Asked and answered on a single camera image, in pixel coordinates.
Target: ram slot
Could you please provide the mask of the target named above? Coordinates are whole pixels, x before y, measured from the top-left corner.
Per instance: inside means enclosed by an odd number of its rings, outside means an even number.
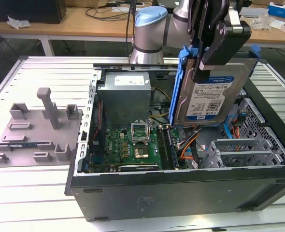
[[[162,170],[174,169],[167,129],[157,129],[157,146],[160,154]]]

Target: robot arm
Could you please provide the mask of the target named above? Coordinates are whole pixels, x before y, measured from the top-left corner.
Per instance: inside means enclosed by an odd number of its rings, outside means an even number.
[[[182,48],[190,45],[187,33],[189,0],[181,0],[173,14],[163,7],[146,7],[138,11],[135,44],[130,63],[161,64],[162,46]]]
[[[173,14],[162,7],[138,11],[130,63],[163,63],[162,46],[199,48],[195,69],[226,64],[251,35],[239,20],[242,0],[181,0]]]

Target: metal slotted surface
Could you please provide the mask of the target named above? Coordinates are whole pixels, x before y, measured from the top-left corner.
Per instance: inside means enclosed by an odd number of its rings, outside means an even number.
[[[50,87],[58,107],[84,107],[92,63],[126,63],[124,58],[29,57],[18,61],[0,86],[0,136],[10,118],[13,102],[30,109],[43,108],[38,87]],[[167,59],[166,63],[177,63]],[[274,109],[285,119],[285,87],[281,77],[259,64],[252,77]],[[259,212],[223,213],[88,223],[73,197],[64,195],[68,166],[0,168],[0,231],[157,232],[229,231],[285,232],[285,196]]]

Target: yellow cable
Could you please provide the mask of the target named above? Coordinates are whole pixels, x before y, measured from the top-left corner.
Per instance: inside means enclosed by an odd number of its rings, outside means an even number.
[[[168,115],[169,112],[163,113],[161,115],[149,115],[149,117],[163,117],[165,115]]]
[[[167,98],[170,100],[170,102],[171,102],[171,98],[167,95],[167,93],[165,93],[163,90],[161,90],[160,88],[157,88],[157,87],[154,87],[154,89],[157,89],[157,90],[160,91],[162,94],[164,94],[165,97],[167,97]]]

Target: hard disk label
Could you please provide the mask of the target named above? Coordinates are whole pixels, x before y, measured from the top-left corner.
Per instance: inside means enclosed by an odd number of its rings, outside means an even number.
[[[223,94],[233,83],[232,76],[209,77],[205,83],[196,83],[186,116],[190,120],[215,117],[225,100]]]
[[[144,86],[143,76],[116,76],[115,86]]]

